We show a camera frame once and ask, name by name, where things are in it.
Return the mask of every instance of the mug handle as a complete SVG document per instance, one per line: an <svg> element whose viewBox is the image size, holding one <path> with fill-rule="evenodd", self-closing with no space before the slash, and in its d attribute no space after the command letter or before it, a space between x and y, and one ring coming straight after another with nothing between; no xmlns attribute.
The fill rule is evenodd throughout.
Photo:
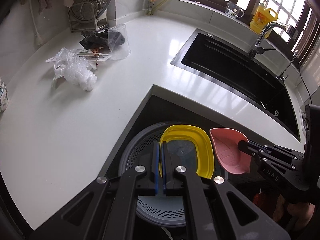
<svg viewBox="0 0 320 240"><path fill-rule="evenodd" d="M241 16L236 15L237 18L241 18L244 16L244 10L240 9L240 11L242 11L242 15Z"/></svg>

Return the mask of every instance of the white countertop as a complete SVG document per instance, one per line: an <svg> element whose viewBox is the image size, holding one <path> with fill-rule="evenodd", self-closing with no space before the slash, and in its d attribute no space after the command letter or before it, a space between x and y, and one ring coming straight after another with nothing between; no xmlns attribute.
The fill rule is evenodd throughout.
<svg viewBox="0 0 320 240"><path fill-rule="evenodd" d="M44 61L62 47L81 48L82 36L69 30L41 47L8 84L10 102L0 116L0 170L33 229L96 178L153 84L223 114L272 143L303 152L299 117L303 143L244 99L170 65L198 26L158 16L126 25L131 55L100 64L93 91L65 80L51 88L53 63ZM294 91L288 92L298 116Z"/></svg>

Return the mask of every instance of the yellow hose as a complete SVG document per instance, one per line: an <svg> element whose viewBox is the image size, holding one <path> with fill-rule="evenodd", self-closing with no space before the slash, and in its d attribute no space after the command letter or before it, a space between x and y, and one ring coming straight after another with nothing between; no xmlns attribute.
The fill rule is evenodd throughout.
<svg viewBox="0 0 320 240"><path fill-rule="evenodd" d="M161 1L160 3L158 3L158 4L151 10L151 12L150 12L149 15L152 15L156 10L159 9L159 7L160 7L161 5L163 5L163 4L164 4L165 2L167 2L167 1L169 1L169 0L163 0L163 1Z"/></svg>

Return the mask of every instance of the pink plastic strainer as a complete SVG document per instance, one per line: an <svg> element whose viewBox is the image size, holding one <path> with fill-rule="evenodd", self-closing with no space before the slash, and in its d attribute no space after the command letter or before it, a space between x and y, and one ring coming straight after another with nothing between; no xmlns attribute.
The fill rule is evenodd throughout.
<svg viewBox="0 0 320 240"><path fill-rule="evenodd" d="M243 133L229 128L213 128L210 130L210 136L218 161L227 172L250 173L251 156L238 149L238 142L248 142Z"/></svg>

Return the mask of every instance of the brown window frame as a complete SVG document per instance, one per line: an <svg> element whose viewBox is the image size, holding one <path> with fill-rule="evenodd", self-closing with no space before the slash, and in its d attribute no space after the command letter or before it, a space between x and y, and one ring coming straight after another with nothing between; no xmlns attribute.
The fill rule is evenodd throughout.
<svg viewBox="0 0 320 240"><path fill-rule="evenodd" d="M217 9L224 12L227 6L227 1L225 0L190 0L203 5L209 6L211 8ZM237 3L238 0L229 0L233 3ZM240 21L246 25L250 24L253 17L254 9L258 6L260 0L250 0L247 9L244 11L244 17L239 18ZM299 50L297 59L295 60L295 65L301 67L301 65L307 60L308 55L311 53L313 45L315 44L319 33L320 33L320 22L317 20L316 15L312 12L307 28L303 30L303 27L307 21L310 7L305 1L300 18L297 22L296 29L298 30L298 35L296 39L290 38L288 43L281 38L281 36L272 31L268 40L273 43L289 60L293 58L292 48L295 46L296 41L300 37L302 31L304 31L296 49Z"/></svg>

